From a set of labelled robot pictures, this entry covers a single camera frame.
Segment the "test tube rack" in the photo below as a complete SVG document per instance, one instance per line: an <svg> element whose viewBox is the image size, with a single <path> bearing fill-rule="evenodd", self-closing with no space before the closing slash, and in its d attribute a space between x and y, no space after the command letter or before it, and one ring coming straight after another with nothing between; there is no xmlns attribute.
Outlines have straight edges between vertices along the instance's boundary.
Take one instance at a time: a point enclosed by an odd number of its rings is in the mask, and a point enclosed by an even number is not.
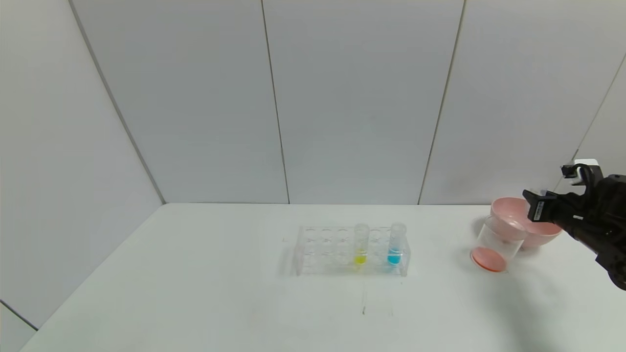
<svg viewBox="0 0 626 352"><path fill-rule="evenodd" d="M411 250L406 236L390 250L390 227L372 227L367 242L367 259L357 253L354 245L354 227L302 226L294 252L295 272L303 274L378 274L406 276Z"/></svg>

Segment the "table surface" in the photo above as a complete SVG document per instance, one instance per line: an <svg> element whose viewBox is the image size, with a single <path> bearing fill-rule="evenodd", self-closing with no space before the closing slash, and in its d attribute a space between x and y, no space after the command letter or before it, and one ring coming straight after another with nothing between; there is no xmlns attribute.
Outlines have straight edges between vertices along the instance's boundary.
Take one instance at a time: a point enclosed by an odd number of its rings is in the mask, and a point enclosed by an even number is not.
<svg viewBox="0 0 626 352"><path fill-rule="evenodd" d="M24 347L53 351L623 351L626 292L566 234L506 273L482 205L168 204ZM300 225L408 227L407 277L294 276Z"/></svg>

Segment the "test tube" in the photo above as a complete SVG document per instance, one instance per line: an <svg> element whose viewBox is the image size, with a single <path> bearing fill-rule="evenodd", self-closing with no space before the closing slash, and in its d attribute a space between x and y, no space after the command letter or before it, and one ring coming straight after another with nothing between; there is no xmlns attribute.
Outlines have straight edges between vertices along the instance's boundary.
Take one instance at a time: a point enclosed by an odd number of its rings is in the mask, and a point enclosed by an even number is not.
<svg viewBox="0 0 626 352"><path fill-rule="evenodd" d="M354 227L354 263L363 265L367 261L367 245L369 243L369 226L358 224Z"/></svg>
<svg viewBox="0 0 626 352"><path fill-rule="evenodd" d="M402 259L402 244L406 236L406 226L401 222L396 222L391 226L391 234L389 236L389 252L387 261L391 265L398 265Z"/></svg>

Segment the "white label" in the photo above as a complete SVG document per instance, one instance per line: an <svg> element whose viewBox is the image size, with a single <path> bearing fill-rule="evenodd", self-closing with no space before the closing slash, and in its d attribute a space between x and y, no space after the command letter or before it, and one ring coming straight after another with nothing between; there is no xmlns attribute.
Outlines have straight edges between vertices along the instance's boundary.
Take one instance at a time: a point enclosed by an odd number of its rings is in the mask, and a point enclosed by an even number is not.
<svg viewBox="0 0 626 352"><path fill-rule="evenodd" d="M537 203L537 209L535 210L535 217L533 218L534 221L541 219L541 212L543 212L543 203L545 202Z"/></svg>

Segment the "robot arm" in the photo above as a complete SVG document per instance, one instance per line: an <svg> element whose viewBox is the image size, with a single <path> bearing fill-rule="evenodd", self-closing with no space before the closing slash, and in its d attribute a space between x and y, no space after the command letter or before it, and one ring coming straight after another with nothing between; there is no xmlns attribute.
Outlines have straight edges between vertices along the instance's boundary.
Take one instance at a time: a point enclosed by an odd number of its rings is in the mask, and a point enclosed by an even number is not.
<svg viewBox="0 0 626 352"><path fill-rule="evenodd" d="M524 190L528 218L552 222L585 244L613 283L626 290L626 176L603 177L593 159L577 160L561 171L573 185L584 185L585 193L538 195Z"/></svg>

